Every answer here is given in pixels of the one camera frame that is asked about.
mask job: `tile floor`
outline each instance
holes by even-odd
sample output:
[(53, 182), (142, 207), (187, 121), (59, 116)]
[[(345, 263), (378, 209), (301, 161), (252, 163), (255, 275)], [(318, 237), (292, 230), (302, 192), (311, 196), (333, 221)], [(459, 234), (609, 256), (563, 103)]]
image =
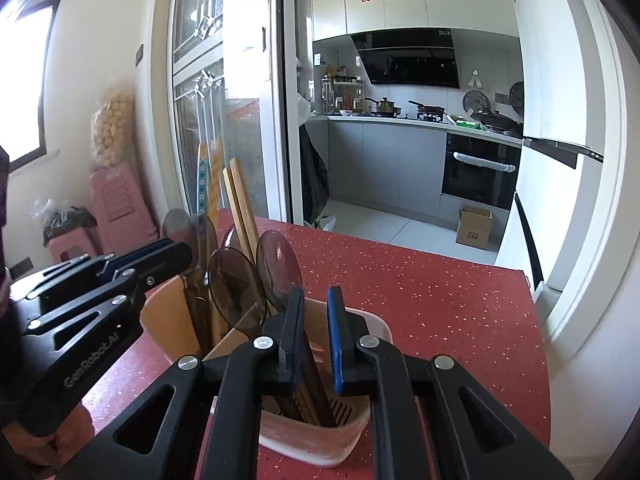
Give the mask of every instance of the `tile floor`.
[(456, 243), (456, 232), (437, 225), (329, 200), (322, 214), (335, 215), (334, 232), (476, 264), (493, 265), (498, 247), (486, 250)]

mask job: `gray lower cabinet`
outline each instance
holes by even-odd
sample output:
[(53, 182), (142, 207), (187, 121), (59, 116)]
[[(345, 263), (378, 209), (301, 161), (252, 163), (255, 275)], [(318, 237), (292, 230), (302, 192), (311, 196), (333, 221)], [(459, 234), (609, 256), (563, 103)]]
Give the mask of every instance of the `gray lower cabinet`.
[(305, 128), (311, 143), (329, 171), (329, 121), (307, 121)]
[(331, 195), (362, 197), (362, 123), (329, 124), (329, 167)]
[(398, 207), (398, 144), (402, 126), (364, 123), (362, 132), (363, 196), (368, 203)]
[(438, 216), (446, 144), (424, 126), (330, 121), (331, 194)]
[(401, 209), (437, 216), (440, 211), (447, 133), (435, 128), (398, 126)]

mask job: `metal screw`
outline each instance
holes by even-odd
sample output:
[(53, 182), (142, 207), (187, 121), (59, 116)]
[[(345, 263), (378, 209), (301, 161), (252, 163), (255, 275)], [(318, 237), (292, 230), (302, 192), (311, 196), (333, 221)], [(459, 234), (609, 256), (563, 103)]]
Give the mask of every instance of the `metal screw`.
[(271, 348), (273, 346), (273, 339), (266, 335), (262, 335), (254, 339), (254, 346), (258, 350), (266, 350), (267, 348)]
[(198, 366), (198, 359), (192, 355), (182, 357), (178, 361), (178, 368), (180, 368), (180, 370), (193, 370), (196, 366)]
[(451, 370), (456, 363), (448, 355), (439, 355), (433, 360), (433, 364), (440, 370)]
[(364, 335), (360, 338), (360, 346), (364, 348), (375, 348), (380, 344), (380, 339), (374, 335)]

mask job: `cardboard box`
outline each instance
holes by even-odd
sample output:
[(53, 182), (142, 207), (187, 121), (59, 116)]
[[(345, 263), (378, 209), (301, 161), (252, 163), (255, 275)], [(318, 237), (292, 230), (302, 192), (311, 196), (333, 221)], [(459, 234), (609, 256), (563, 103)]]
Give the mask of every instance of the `cardboard box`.
[(458, 235), (456, 243), (483, 249), (489, 239), (494, 216), (488, 209), (463, 205), (458, 213)]

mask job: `built-in oven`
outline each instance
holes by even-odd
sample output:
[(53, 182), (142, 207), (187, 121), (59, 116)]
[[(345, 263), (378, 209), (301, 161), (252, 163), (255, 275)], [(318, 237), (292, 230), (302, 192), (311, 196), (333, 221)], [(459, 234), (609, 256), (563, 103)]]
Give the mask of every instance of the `built-in oven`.
[(521, 149), (464, 135), (447, 134), (442, 192), (511, 209)]

